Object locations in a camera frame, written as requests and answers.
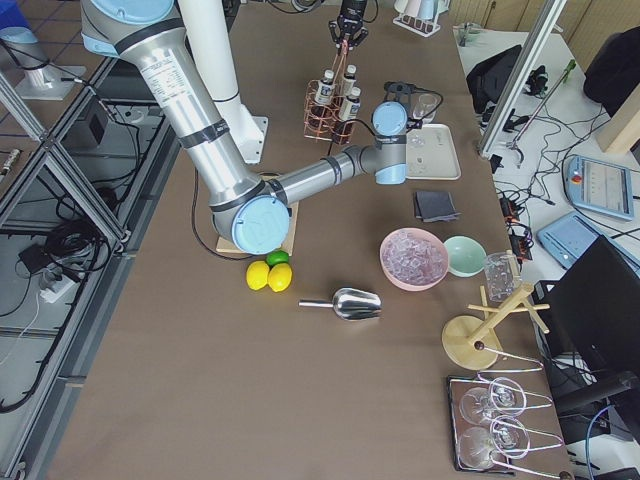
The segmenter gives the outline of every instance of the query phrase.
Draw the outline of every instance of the white tray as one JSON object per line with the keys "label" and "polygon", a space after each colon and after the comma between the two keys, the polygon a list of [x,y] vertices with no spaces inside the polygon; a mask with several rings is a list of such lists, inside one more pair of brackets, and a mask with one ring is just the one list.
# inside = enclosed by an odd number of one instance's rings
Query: white tray
{"label": "white tray", "polygon": [[[416,145],[415,139],[423,140]],[[412,180],[457,180],[460,164],[446,125],[428,123],[407,134],[407,178]]]}

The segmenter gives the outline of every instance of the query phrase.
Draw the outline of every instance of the label on robot arm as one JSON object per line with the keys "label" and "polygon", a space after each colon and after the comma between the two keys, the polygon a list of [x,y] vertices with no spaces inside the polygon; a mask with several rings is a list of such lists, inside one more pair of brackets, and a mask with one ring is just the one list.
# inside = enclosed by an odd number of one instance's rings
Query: label on robot arm
{"label": "label on robot arm", "polygon": [[193,94],[187,77],[172,52],[167,52],[163,59],[143,68],[140,73],[161,107]]}

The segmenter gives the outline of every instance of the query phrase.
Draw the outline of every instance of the bottle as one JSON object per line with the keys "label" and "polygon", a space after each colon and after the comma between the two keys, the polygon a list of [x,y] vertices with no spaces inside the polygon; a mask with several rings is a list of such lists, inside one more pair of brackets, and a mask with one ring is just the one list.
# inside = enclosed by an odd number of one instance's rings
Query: bottle
{"label": "bottle", "polygon": [[360,110],[360,89],[358,87],[352,87],[351,92],[342,102],[340,106],[340,112],[338,113],[338,121],[333,127],[333,135],[331,140],[337,145],[343,145],[349,140],[349,136],[353,131],[353,120],[358,116],[358,110]]}
{"label": "bottle", "polygon": [[342,88],[340,89],[340,95],[346,97],[351,93],[353,85],[356,83],[356,66],[347,65],[342,76]]}
{"label": "bottle", "polygon": [[309,125],[314,128],[320,127],[326,118],[331,117],[331,100],[333,99],[333,70],[325,70],[324,77],[318,82],[318,90],[316,90],[313,98],[313,106],[311,107],[311,116]]}

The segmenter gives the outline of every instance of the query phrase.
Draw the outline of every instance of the black bag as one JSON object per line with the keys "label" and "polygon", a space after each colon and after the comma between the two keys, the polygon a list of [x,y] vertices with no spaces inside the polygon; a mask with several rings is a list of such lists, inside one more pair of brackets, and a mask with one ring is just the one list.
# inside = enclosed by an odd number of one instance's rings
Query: black bag
{"label": "black bag", "polygon": [[613,117],[640,83],[640,27],[610,37],[585,76],[585,95]]}

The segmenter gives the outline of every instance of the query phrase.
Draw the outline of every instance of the blue tablet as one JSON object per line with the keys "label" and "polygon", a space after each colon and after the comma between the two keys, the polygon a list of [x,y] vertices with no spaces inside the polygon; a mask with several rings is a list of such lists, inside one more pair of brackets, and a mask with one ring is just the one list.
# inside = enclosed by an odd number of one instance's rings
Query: blue tablet
{"label": "blue tablet", "polygon": [[629,221],[633,193],[628,168],[575,156],[565,174],[569,201],[578,208]]}

